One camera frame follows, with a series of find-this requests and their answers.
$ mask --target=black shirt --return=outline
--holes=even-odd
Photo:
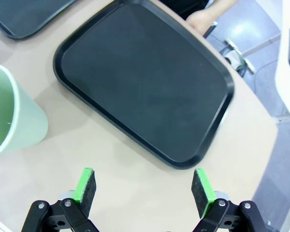
[[[205,8],[209,0],[160,0],[183,19]]]

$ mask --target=black tray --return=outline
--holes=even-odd
[[[0,29],[23,39],[40,30],[76,0],[0,0]]]
[[[224,65],[147,0],[115,1],[89,19],[57,49],[54,72],[82,101],[178,169],[203,158],[233,96]]]

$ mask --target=human hand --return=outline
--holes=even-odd
[[[214,22],[214,19],[212,19],[208,11],[205,9],[192,13],[186,19],[186,22],[201,35],[204,35]]]

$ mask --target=screw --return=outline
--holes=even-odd
[[[223,200],[220,200],[220,201],[218,202],[218,204],[219,204],[220,206],[225,206],[225,205],[226,205],[226,203],[225,203]]]
[[[45,206],[44,203],[40,203],[40,204],[38,205],[38,208],[39,208],[39,209],[43,209],[44,206]]]
[[[66,202],[64,203],[64,205],[65,205],[66,207],[69,207],[69,206],[71,206],[71,202],[70,202],[70,201],[66,201]]]
[[[245,203],[245,204],[244,204],[244,207],[245,207],[246,209],[250,209],[251,206],[250,206],[249,203]]]

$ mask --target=plastic cup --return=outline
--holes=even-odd
[[[40,142],[47,130],[44,111],[0,65],[0,154]]]

